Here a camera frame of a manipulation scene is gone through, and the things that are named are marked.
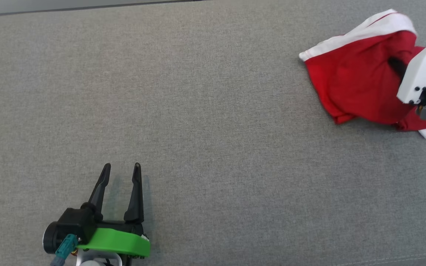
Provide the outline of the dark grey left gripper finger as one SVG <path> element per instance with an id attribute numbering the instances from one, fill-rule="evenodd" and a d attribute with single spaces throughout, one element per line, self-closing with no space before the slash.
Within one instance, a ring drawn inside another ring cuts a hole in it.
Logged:
<path id="1" fill-rule="evenodd" d="M 132 175 L 132 192 L 128 209 L 125 211 L 126 223 L 142 224 L 144 222 L 142 172 L 139 162 L 135 163 Z"/>
<path id="2" fill-rule="evenodd" d="M 90 198 L 87 202 L 81 205 L 82 209 L 87 208 L 92 212 L 95 222 L 101 222 L 103 220 L 102 205 L 104 200 L 105 187 L 109 183 L 110 172 L 111 164 L 106 163 L 101 171 L 95 187 L 93 188 Z"/>

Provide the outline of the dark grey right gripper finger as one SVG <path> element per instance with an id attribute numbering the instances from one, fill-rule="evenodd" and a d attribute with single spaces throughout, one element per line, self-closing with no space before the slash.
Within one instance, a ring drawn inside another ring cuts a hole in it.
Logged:
<path id="1" fill-rule="evenodd" d="M 397 57 L 389 57 L 389 67 L 397 74 L 400 79 L 403 79 L 407 71 L 408 64 Z"/>

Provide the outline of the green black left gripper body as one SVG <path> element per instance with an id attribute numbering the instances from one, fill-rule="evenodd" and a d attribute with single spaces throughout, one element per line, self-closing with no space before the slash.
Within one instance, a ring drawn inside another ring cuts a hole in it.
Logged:
<path id="1" fill-rule="evenodd" d="M 54 254 L 64 238 L 75 235 L 78 249 L 114 252 L 120 255 L 148 257 L 151 244 L 145 236 L 143 212 L 128 210 L 123 221 L 104 221 L 101 214 L 90 208 L 67 208 L 55 222 L 46 228 L 43 249 Z"/>

